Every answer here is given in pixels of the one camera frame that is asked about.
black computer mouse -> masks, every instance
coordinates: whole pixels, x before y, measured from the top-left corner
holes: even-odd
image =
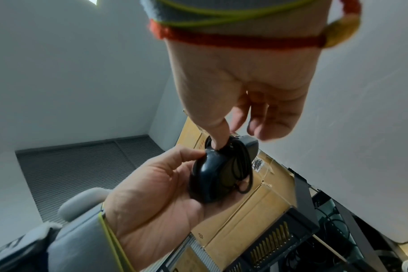
[[[189,194],[201,203],[223,199],[233,190],[245,194],[253,184],[252,161],[258,155],[258,140],[250,136],[231,136],[220,150],[211,146],[211,138],[205,142],[205,153],[192,168],[189,178]],[[239,182],[249,176],[249,184],[240,190]]]

hand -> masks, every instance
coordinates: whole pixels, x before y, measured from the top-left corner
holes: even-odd
[[[331,0],[268,17],[194,28],[223,35],[300,37],[318,35]],[[166,41],[174,80],[187,114],[213,138],[216,149],[246,121],[260,140],[281,138],[296,125],[321,53],[318,48],[270,51],[196,46]],[[228,126],[225,116],[232,110]]]
[[[176,146],[136,169],[105,200],[107,222],[135,270],[165,256],[197,224],[242,198],[237,191],[206,205],[190,198],[189,175],[204,155]]]

gray roller shutter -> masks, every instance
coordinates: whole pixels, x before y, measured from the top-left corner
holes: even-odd
[[[113,189],[163,151],[148,137],[21,151],[17,159],[43,221],[63,223],[57,210],[76,194]]]

person's right hand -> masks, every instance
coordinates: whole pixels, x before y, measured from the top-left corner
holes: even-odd
[[[223,35],[299,37],[318,35],[326,26],[331,0],[265,18],[193,31]],[[298,50],[242,50],[166,41],[174,81],[183,106],[220,149],[230,132],[251,120],[247,132],[260,140],[288,135],[296,125],[321,53]],[[230,125],[225,116],[233,111]]]

person's left hand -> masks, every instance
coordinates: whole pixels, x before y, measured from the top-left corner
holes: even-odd
[[[203,150],[176,146],[148,160],[107,197],[106,219],[135,270],[159,260],[204,219],[239,201],[237,191],[203,205],[188,193],[189,175]]]

